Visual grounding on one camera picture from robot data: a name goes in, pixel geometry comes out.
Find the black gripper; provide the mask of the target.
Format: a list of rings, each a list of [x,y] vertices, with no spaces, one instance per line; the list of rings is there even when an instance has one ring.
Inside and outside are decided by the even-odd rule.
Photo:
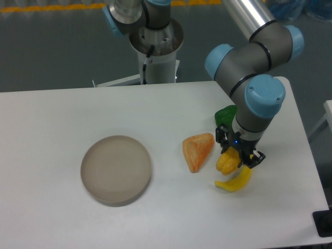
[[[234,132],[232,127],[224,123],[215,129],[215,140],[221,147],[221,154],[230,148],[235,149],[240,155],[242,164],[249,169],[258,166],[266,158],[264,153],[255,150],[256,140],[248,138],[246,133]]]

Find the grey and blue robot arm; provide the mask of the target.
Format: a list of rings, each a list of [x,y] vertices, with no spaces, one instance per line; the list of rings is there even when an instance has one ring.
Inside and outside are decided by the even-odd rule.
[[[234,49],[215,47],[205,69],[237,107],[231,125],[216,128],[223,151],[234,148],[240,165],[253,168],[265,155],[256,145],[285,99],[285,87],[269,71],[299,56],[304,49],[301,31],[282,26],[259,1],[224,1],[248,44]],[[175,82],[176,52],[183,43],[180,24],[171,18],[170,1],[111,1],[103,8],[115,35],[128,35],[137,52],[140,82]]]

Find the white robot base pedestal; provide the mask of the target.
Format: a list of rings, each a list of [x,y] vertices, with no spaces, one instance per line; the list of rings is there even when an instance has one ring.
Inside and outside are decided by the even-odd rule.
[[[179,65],[176,54],[183,40],[183,29],[173,18],[160,30],[140,28],[129,35],[130,45],[137,53],[139,73],[98,84],[96,87],[175,83]]]

